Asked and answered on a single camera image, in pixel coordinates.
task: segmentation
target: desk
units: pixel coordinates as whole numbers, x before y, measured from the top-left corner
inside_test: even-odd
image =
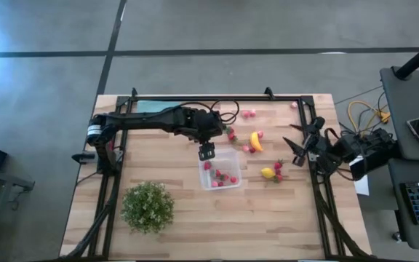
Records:
[[[419,160],[419,142],[407,126],[408,120],[419,117],[419,71],[407,81],[396,78],[390,68],[381,69],[380,75],[402,156]]]
[[[391,159],[389,160],[388,166],[399,206],[397,220],[400,222],[399,228],[402,227],[403,229],[400,234],[402,239],[407,241],[410,247],[419,249],[419,226],[413,224],[410,211],[405,204],[402,191],[399,187],[400,183],[419,181],[419,162]]]
[[[99,96],[94,114],[114,111],[116,98],[116,95]],[[316,113],[326,119],[324,128],[339,130],[332,96],[314,95],[314,102]],[[300,124],[298,110],[281,101],[239,103],[241,110],[257,111],[255,118],[239,117],[232,125],[239,139],[248,139],[256,130],[265,133],[262,139],[264,152],[239,152],[242,169],[239,188],[204,191],[199,182],[198,145],[187,138],[161,130],[128,132],[110,259],[323,258],[308,165],[296,167],[290,164],[293,155],[282,140],[283,135],[298,143],[303,139],[301,132],[289,126]],[[231,102],[219,103],[217,108],[222,112],[234,112],[235,109]],[[226,136],[213,138],[212,142],[217,148],[232,147]],[[266,182],[260,176],[260,169],[272,166],[279,158],[286,161],[282,171],[286,175],[285,181],[280,184]],[[95,167],[96,164],[82,166],[79,179],[94,172]],[[69,253],[91,226],[100,179],[100,175],[93,176],[77,187],[61,255]],[[118,215],[125,189],[144,180],[164,183],[175,198],[174,223],[160,234],[131,233]],[[333,175],[331,181],[341,223],[360,248],[370,253],[353,182],[339,175]],[[330,226],[328,229],[331,245],[334,245]],[[98,250],[103,246],[101,234],[104,230],[100,230]]]

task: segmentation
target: paper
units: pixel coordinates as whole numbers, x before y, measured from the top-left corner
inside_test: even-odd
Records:
[[[357,194],[365,196],[370,195],[370,188],[368,187],[368,175],[364,175],[362,179],[355,181],[355,191]]]
[[[363,161],[363,156],[357,156],[353,161],[349,163],[350,166]],[[365,196],[370,195],[370,188],[368,187],[368,175],[364,175],[362,179],[355,181],[355,191],[357,194],[362,194]]]

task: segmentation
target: yellow cable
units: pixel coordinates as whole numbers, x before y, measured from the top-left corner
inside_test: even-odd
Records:
[[[372,118],[368,121],[368,124],[367,124],[367,126],[363,129],[363,131],[362,131],[362,133],[360,134],[360,136],[363,136],[364,135],[364,131],[365,130],[367,130],[368,129],[368,127],[370,127],[370,125],[371,125],[371,122],[372,122],[372,120],[375,118],[375,116],[379,116],[380,117],[380,121],[382,121],[382,122],[384,122],[384,120],[387,120],[388,118],[389,118],[389,116],[387,116],[385,119],[383,119],[383,116],[380,114],[380,113],[385,113],[385,112],[382,112],[382,110],[384,109],[384,108],[386,108],[387,107],[387,105],[385,105],[385,106],[383,106],[382,108],[380,108],[379,109],[379,111],[377,111],[376,109],[375,109],[375,113],[372,115]]]
[[[355,132],[358,132],[358,131],[359,131],[359,130],[358,130],[358,127],[356,126],[355,121],[354,121],[354,119],[352,118],[352,113],[351,113],[351,107],[352,107],[352,105],[353,105],[353,104],[356,104],[356,103],[360,103],[360,104],[362,104],[362,105],[367,106],[369,109],[373,110],[375,113],[377,113],[377,112],[378,112],[378,110],[377,110],[376,108],[373,108],[373,107],[372,107],[372,106],[370,106],[368,103],[363,102],[363,101],[358,101],[358,100],[356,100],[356,101],[351,101],[351,102],[348,104],[348,118],[350,119],[350,122],[351,122],[351,123],[352,123],[352,125],[354,126]]]

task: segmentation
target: banana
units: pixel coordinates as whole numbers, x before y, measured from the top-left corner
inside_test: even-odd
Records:
[[[258,139],[258,133],[257,132],[253,132],[250,136],[250,143],[252,144],[252,147],[256,150],[256,151],[262,151],[263,148],[260,145],[260,140]]]

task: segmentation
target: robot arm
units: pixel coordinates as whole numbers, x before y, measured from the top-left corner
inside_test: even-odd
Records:
[[[157,113],[98,114],[89,122],[87,142],[96,148],[98,170],[113,175],[116,170],[115,153],[107,147],[119,130],[159,129],[174,135],[184,135],[201,144],[199,158],[215,157],[215,145],[210,138],[222,135],[226,126],[219,112],[175,106]]]
[[[339,137],[333,129],[327,128],[323,137],[319,134],[323,125],[324,119],[322,117],[318,116],[313,119],[311,124],[305,128],[308,136],[302,145],[298,145],[288,138],[284,138],[284,140],[295,155],[293,164],[301,167],[309,154],[314,155],[318,173],[324,176],[324,179],[328,179],[336,172],[342,163],[350,163],[359,155],[362,155],[363,161],[351,166],[353,179],[359,180],[367,171],[385,164],[388,159],[395,157],[397,154],[396,141],[381,128],[363,137],[357,134],[347,134]],[[293,124],[291,126],[303,131],[302,127]],[[330,142],[329,132],[338,139],[334,145]]]

